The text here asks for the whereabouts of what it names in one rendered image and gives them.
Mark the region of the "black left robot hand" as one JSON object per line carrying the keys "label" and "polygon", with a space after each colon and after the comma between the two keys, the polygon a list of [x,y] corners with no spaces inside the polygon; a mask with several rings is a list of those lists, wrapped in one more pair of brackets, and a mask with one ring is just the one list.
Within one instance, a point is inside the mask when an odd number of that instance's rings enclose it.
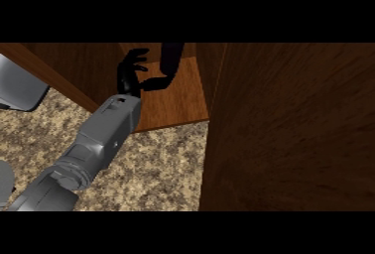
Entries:
{"label": "black left robot hand", "polygon": [[147,71],[147,67],[137,63],[146,61],[140,55],[147,52],[147,48],[131,49],[116,66],[116,91],[119,94],[140,97],[140,91],[165,89],[173,81],[176,74],[167,76],[164,73],[161,77],[150,77],[145,81],[139,81],[136,73]]}

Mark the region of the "dark wine bottle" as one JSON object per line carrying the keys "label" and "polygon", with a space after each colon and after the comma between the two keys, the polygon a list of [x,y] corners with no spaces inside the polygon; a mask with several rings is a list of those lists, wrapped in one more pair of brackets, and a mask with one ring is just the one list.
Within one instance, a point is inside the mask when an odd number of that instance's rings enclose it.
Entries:
{"label": "dark wine bottle", "polygon": [[174,75],[177,72],[183,47],[183,43],[161,44],[159,70],[167,76]]}

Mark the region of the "brown wooden cabinet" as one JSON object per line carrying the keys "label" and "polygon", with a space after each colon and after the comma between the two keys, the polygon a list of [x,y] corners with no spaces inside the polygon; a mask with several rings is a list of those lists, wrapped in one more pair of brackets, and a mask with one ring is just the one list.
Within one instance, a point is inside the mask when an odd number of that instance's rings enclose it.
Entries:
{"label": "brown wooden cabinet", "polygon": [[[87,111],[116,93],[116,65],[125,52],[147,48],[147,71],[161,75],[158,43],[0,43],[4,55]],[[223,43],[189,43],[170,86],[142,94],[139,131],[205,121],[211,116],[224,59]]]}

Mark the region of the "dark brown cabinet door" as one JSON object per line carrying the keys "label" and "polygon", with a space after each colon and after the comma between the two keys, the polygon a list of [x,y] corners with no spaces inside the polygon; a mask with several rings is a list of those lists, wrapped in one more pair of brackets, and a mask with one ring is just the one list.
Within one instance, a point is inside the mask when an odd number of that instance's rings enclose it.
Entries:
{"label": "dark brown cabinet door", "polygon": [[204,210],[375,210],[375,44],[230,44]]}

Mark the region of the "pale grey appliance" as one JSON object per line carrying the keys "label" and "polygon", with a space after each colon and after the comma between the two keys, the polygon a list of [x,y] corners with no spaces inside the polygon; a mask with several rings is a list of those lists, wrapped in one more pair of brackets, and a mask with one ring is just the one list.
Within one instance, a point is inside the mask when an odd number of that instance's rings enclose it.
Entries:
{"label": "pale grey appliance", "polygon": [[34,111],[49,89],[49,85],[0,54],[0,109]]}

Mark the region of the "grey rounded block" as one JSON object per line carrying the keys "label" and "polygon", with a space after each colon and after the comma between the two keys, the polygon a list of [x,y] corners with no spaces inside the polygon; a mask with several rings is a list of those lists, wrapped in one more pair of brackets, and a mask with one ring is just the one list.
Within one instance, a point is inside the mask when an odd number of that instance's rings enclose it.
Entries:
{"label": "grey rounded block", "polygon": [[0,160],[0,208],[7,204],[15,188],[15,173],[7,162]]}

